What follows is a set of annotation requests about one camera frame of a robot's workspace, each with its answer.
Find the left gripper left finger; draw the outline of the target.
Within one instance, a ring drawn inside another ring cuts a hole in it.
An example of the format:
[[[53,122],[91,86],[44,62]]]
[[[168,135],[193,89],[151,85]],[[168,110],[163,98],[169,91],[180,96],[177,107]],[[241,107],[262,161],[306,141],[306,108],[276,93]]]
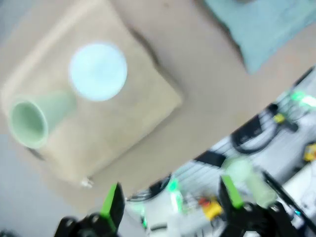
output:
[[[78,220],[74,217],[61,219],[57,237],[118,237],[119,225],[125,209],[121,184],[113,184],[103,202],[100,212],[94,212]]]

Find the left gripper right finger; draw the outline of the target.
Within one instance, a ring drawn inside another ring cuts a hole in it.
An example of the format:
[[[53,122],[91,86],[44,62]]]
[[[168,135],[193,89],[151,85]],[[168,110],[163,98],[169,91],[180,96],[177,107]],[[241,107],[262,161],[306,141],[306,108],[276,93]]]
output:
[[[222,237],[244,237],[247,232],[261,237],[296,236],[296,228],[280,202],[275,201],[266,208],[245,202],[228,175],[221,176],[219,198],[226,216]]]

